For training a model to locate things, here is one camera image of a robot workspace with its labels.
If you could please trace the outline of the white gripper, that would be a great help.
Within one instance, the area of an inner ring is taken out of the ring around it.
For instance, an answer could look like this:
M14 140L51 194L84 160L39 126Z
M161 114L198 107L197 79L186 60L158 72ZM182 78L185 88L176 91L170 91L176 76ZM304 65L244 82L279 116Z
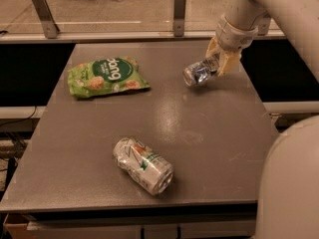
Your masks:
M207 58L219 54L220 47L223 52L219 56L219 68L217 75L219 77L226 75L240 61L241 52L239 50L249 47L258 33L258 28L252 30L241 30L232 26L222 15L218 21L215 36L209 41L205 56Z

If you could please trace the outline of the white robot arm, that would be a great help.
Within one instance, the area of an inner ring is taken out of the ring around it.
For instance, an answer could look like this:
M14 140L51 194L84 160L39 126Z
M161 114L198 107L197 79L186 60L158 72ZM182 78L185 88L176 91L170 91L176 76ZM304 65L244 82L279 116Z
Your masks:
M266 75L276 98L301 108L318 91L319 0L230 0L206 54L219 54L226 74L255 37L263 16L272 18L311 75L290 65ZM319 239L319 119L311 117L281 133L269 149L258 193L254 239Z

